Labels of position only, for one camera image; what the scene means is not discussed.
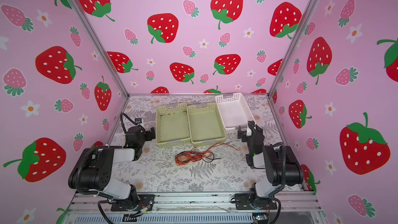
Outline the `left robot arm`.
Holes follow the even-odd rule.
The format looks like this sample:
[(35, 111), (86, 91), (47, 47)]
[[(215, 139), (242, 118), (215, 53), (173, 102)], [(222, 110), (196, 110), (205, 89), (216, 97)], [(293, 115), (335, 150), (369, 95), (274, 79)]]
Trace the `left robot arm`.
[(154, 195), (139, 196), (134, 185), (113, 177), (112, 169), (117, 163), (137, 161), (143, 152), (145, 142), (153, 139), (155, 139), (154, 127), (146, 131), (138, 125), (127, 130), (123, 147), (86, 148), (69, 176), (69, 187), (81, 195), (105, 198), (99, 202), (99, 205), (108, 203), (114, 212), (136, 211), (140, 215), (151, 211)]

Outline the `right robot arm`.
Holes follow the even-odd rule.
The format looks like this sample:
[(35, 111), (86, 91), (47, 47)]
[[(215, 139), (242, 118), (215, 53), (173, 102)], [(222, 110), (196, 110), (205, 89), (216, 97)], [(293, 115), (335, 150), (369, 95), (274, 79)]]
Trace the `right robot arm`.
[(290, 146), (283, 142), (264, 145), (263, 129), (254, 121), (246, 128), (238, 128), (237, 138), (247, 144), (246, 163), (251, 169), (264, 170), (266, 179), (250, 187), (245, 194), (236, 194), (232, 199), (238, 210), (279, 207), (275, 196), (285, 187), (299, 185), (304, 173)]

